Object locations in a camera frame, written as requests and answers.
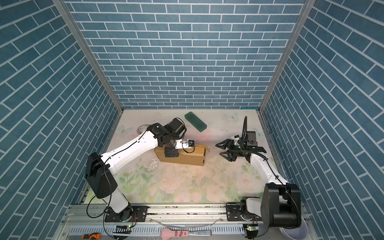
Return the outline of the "brown cardboard box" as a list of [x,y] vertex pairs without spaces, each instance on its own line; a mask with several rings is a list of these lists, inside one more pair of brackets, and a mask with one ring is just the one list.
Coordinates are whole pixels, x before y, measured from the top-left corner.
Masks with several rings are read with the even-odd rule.
[[159,160],[164,163],[204,166],[206,153],[210,152],[210,149],[206,145],[196,144],[195,150],[192,153],[190,151],[188,150],[188,153],[183,149],[170,151],[164,147],[156,147],[154,150]]

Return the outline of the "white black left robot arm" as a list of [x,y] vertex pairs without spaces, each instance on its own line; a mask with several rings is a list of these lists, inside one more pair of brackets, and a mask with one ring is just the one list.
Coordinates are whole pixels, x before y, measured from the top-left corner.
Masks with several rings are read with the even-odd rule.
[[118,215],[120,222],[133,221],[133,207],[119,190],[114,174],[132,160],[157,147],[164,148],[167,158],[178,157],[178,150],[194,149],[195,141],[184,138],[186,132],[184,122],[180,118],[174,118],[165,126],[159,123],[149,125],[138,137],[110,152],[90,154],[86,163],[85,179],[96,198],[107,204],[103,213],[111,210]]

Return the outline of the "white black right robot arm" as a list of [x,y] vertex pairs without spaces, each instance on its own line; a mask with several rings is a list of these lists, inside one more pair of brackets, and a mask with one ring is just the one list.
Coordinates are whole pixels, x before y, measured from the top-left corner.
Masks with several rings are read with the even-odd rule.
[[267,151],[259,147],[256,133],[244,130],[241,136],[234,136],[218,144],[225,150],[220,156],[229,162],[243,157],[254,167],[263,183],[263,197],[247,198],[247,212],[260,216],[267,227],[296,229],[302,224],[301,191],[295,184],[290,184],[270,163]]

